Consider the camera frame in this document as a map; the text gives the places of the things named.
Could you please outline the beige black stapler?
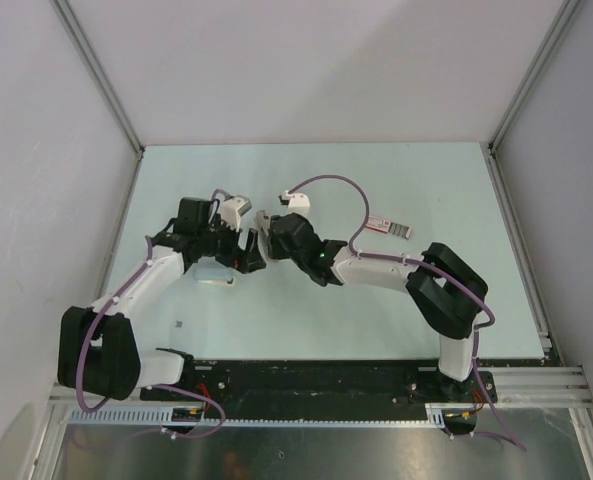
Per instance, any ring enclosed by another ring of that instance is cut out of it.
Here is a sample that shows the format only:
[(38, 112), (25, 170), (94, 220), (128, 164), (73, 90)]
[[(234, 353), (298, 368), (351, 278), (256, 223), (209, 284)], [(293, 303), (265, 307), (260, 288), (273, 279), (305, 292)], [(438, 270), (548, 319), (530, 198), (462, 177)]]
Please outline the beige black stapler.
[(269, 246), (269, 227), (270, 227), (270, 216), (265, 210), (259, 210), (255, 214), (255, 228), (258, 230), (258, 244), (262, 252), (263, 258), (267, 261), (271, 261)]

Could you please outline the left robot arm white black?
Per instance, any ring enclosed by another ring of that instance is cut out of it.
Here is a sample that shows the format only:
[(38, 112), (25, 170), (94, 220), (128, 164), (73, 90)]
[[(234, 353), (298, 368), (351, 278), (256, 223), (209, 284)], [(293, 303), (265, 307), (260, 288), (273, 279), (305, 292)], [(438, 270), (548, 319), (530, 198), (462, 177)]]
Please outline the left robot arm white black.
[(190, 397), (197, 376), (185, 368), (189, 355), (147, 343), (152, 321), (146, 311), (203, 258), (242, 274), (264, 269), (257, 230), (250, 229), (246, 243), (239, 243), (242, 218), (251, 208), (244, 196), (182, 198), (176, 216), (146, 239), (144, 260), (120, 287), (87, 307), (64, 312), (58, 383), (79, 396), (90, 393), (103, 400), (124, 400), (138, 388), (158, 384), (175, 399)]

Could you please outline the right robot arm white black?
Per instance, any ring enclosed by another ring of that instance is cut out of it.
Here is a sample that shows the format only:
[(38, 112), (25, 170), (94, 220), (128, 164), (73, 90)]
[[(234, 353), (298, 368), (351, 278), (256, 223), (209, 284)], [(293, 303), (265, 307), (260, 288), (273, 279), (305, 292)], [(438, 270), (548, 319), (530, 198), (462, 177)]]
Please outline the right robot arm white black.
[(358, 254), (347, 242), (321, 239), (297, 213), (256, 215), (267, 257), (290, 260), (321, 287), (362, 285), (402, 292), (439, 336), (435, 384), (428, 388), (449, 401), (460, 401), (474, 385), (475, 335), (482, 325), (488, 285), (448, 246), (432, 243), (419, 255), (387, 258)]

